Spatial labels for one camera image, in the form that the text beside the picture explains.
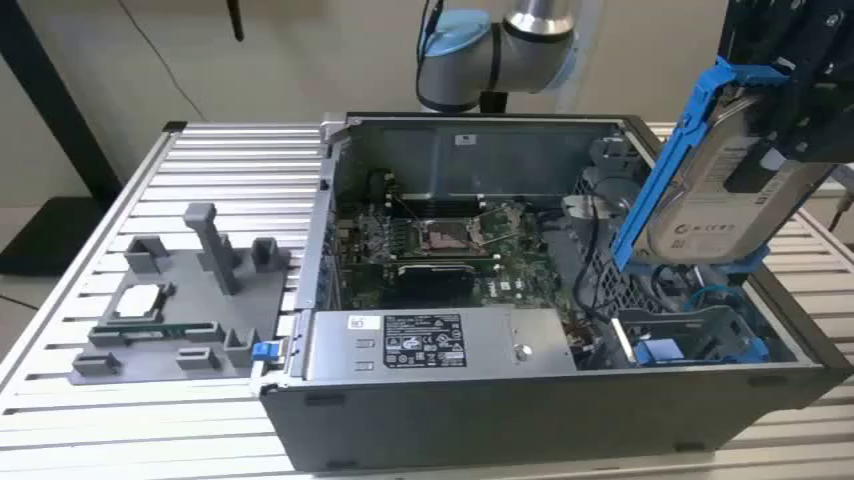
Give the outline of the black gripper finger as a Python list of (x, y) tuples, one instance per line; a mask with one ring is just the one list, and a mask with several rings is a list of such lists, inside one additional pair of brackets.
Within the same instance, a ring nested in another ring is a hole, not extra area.
[(786, 157), (773, 146), (753, 147), (725, 181), (726, 190), (730, 193), (758, 193), (785, 162)]

